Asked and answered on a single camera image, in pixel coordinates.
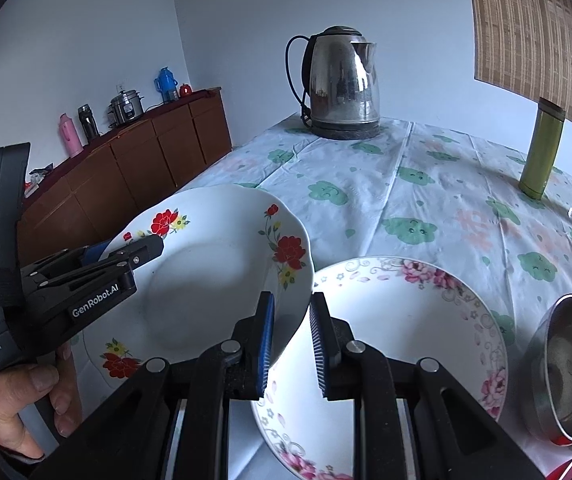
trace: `blue thermos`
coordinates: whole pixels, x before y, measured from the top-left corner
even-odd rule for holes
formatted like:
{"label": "blue thermos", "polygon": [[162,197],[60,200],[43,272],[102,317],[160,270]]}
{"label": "blue thermos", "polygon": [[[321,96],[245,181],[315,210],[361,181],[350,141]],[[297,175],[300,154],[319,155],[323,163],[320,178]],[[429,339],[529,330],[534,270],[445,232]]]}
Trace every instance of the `blue thermos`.
{"label": "blue thermos", "polygon": [[177,81],[173,78],[173,73],[168,67],[164,67],[159,71],[159,77],[155,79],[155,88],[158,92],[161,92],[162,99],[165,103],[179,100]]}

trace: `tablecloth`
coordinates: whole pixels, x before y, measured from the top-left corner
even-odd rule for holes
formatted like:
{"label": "tablecloth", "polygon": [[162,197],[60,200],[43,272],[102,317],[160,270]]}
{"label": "tablecloth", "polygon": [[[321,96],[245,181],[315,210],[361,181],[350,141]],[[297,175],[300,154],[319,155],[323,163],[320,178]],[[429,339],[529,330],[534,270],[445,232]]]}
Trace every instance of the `tablecloth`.
{"label": "tablecloth", "polygon": [[[373,139],[335,141],[310,134],[293,115],[184,189],[236,183],[279,197],[305,225],[316,269],[394,255],[435,264],[465,282],[492,311],[508,348],[500,423],[548,473],[572,457],[572,448],[528,435],[516,405],[516,372],[541,317],[572,292],[572,177],[554,168],[538,202],[517,188],[524,163],[523,153],[434,126],[382,119]],[[85,392],[95,381],[90,375],[80,381]],[[98,402],[88,400],[92,395],[85,406]],[[248,404],[236,403],[232,413],[230,477],[292,478],[263,444]]]}

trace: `cabinet drawer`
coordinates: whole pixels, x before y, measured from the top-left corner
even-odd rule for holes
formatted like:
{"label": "cabinet drawer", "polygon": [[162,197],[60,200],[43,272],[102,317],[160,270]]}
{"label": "cabinet drawer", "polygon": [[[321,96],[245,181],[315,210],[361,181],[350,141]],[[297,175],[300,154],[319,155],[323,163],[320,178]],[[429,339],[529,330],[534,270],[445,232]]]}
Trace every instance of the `cabinet drawer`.
{"label": "cabinet drawer", "polygon": [[82,186],[83,183],[93,180],[97,173],[106,165],[113,163],[115,159],[110,146],[103,146],[96,152],[87,156],[82,162],[72,168],[64,177],[72,191]]}
{"label": "cabinet drawer", "polygon": [[119,136],[111,140],[112,152],[115,154],[115,157],[119,157],[148,142],[150,139],[155,139],[153,124],[151,121],[142,121],[126,128],[120,132]]}
{"label": "cabinet drawer", "polygon": [[76,249],[100,241],[102,237],[72,194],[38,224],[24,220],[17,227],[18,255],[22,265],[62,249]]}
{"label": "cabinet drawer", "polygon": [[153,127],[159,137],[186,121],[191,121],[191,111],[187,105],[184,105],[153,119]]}
{"label": "cabinet drawer", "polygon": [[28,225],[37,225],[64,202],[71,193],[68,181],[65,178],[60,178],[24,211],[22,220]]}
{"label": "cabinet drawer", "polygon": [[140,211],[154,206],[175,191],[157,137],[153,136],[136,150],[118,156],[117,164]]}
{"label": "cabinet drawer", "polygon": [[206,113],[208,110],[219,106],[221,106],[221,97],[219,93],[213,97],[205,97],[203,99],[197,99],[197,101],[189,103],[189,107],[191,108],[191,115],[193,117],[200,116],[203,113]]}
{"label": "cabinet drawer", "polygon": [[79,205],[102,240],[113,238],[138,213],[124,176],[112,153],[110,155],[75,192]]}
{"label": "cabinet drawer", "polygon": [[177,189],[206,169],[191,120],[160,136],[159,143]]}
{"label": "cabinet drawer", "polygon": [[226,115],[221,105],[193,119],[206,165],[211,166],[231,150]]}

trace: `kettle base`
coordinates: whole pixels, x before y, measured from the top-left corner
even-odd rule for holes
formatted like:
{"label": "kettle base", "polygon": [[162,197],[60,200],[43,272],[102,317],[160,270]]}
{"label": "kettle base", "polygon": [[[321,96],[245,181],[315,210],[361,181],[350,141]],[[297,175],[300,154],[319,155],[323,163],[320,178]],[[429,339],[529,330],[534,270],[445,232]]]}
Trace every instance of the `kettle base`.
{"label": "kettle base", "polygon": [[331,140],[371,139],[380,134],[380,121],[368,123],[338,124],[312,120],[312,131],[316,136]]}

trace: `white plate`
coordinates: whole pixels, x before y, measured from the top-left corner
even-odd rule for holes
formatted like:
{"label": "white plate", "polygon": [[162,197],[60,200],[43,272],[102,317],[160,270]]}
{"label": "white plate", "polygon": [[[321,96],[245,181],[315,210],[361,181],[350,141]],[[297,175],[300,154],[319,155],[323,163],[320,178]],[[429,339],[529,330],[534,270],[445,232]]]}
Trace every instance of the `white plate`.
{"label": "white plate", "polygon": [[164,251],[134,271],[137,292],[82,332],[109,386],[151,357],[193,359],[229,338],[262,290],[276,299],[274,362],[306,314],[314,272],[306,230],[287,207],[234,184],[191,189],[138,215],[102,258],[150,233]]}
{"label": "white plate", "polygon": [[[389,256],[316,272],[331,316],[387,357],[439,360],[495,418],[508,388],[506,347],[492,314],[441,269]],[[306,480],[352,475],[352,401],[328,402],[317,386],[308,314],[268,374],[253,413],[275,456]]]}

